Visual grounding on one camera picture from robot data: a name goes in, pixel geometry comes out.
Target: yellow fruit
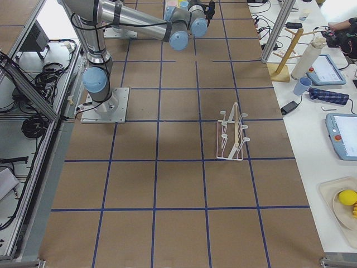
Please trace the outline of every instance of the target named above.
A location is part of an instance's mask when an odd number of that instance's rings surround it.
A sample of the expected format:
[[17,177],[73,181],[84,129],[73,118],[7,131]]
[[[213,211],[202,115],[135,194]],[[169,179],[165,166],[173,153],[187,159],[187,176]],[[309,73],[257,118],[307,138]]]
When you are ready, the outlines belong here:
[[353,205],[357,202],[357,193],[353,190],[344,190],[339,193],[339,201],[343,205]]

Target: white wire rack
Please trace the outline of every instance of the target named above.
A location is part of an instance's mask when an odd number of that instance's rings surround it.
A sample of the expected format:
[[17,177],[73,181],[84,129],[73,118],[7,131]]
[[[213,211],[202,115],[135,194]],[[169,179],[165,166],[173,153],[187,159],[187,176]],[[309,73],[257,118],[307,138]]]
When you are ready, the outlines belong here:
[[[217,152],[216,157],[218,159],[226,160],[243,160],[243,145],[245,142],[250,141],[250,138],[244,137],[243,130],[246,130],[248,126],[242,124],[243,117],[247,117],[246,113],[242,113],[238,118],[238,103],[235,102],[230,111],[228,119],[226,119],[226,111],[220,111],[223,115],[223,120],[217,121]],[[228,135],[229,130],[234,126],[234,133]],[[228,153],[226,150],[231,146],[231,150]]]

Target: blue pouch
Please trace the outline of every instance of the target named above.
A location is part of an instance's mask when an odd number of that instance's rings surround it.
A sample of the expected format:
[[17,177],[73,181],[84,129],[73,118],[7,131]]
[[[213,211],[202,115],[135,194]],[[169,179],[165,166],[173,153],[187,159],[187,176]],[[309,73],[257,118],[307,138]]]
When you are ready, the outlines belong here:
[[319,99],[324,102],[332,102],[341,105],[345,105],[350,98],[350,96],[347,94],[331,92],[317,88],[309,88],[308,93],[311,99]]

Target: white desk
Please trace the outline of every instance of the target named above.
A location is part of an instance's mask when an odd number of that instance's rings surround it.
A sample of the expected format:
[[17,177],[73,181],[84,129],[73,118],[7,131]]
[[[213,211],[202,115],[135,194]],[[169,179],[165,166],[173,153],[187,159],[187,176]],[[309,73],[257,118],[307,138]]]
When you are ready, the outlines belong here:
[[[271,0],[271,2],[272,6],[270,10],[258,15],[264,15],[268,19],[275,21],[281,8],[277,0]],[[305,32],[312,31],[317,26],[327,25],[314,0],[310,3],[297,0],[297,4],[300,9],[309,8],[311,10],[311,14],[307,20],[302,22]],[[267,4],[261,7],[251,7],[250,11],[264,11],[267,7]],[[301,22],[298,20],[298,14],[299,12],[291,12],[287,21]],[[259,22],[260,27],[265,25],[265,22]],[[281,35],[289,35],[284,32],[283,30]],[[312,37],[312,35],[304,36],[300,39],[300,42],[310,42]],[[286,37],[281,37],[279,41],[283,43],[283,48],[286,50],[290,44],[290,40]],[[296,52],[301,55],[305,48],[306,45],[298,44]],[[338,67],[347,66],[347,61],[339,49],[326,47],[322,53],[330,54]],[[272,55],[268,61],[278,63],[281,59]],[[287,65],[290,73],[296,61],[296,59],[288,61]],[[356,68],[356,65],[350,65],[347,69],[343,70],[342,73],[347,80],[347,84],[338,86],[336,90],[333,90],[350,95],[350,98],[354,100],[355,113],[357,112],[357,89],[352,83],[352,79],[357,79],[354,77]],[[280,107],[290,101],[300,101],[300,96],[298,97],[293,94],[295,84],[295,80],[291,80],[289,83],[273,82]],[[319,185],[321,183],[345,176],[357,178],[357,161],[342,161],[334,152],[325,125],[325,117],[329,112],[324,112],[321,106],[337,109],[330,113],[350,113],[351,102],[348,101],[347,105],[341,106],[320,100],[311,100],[308,94],[304,93],[302,103],[296,110],[284,116],[284,122],[324,251],[357,253],[357,249],[349,246],[335,216],[327,207],[319,192]]]

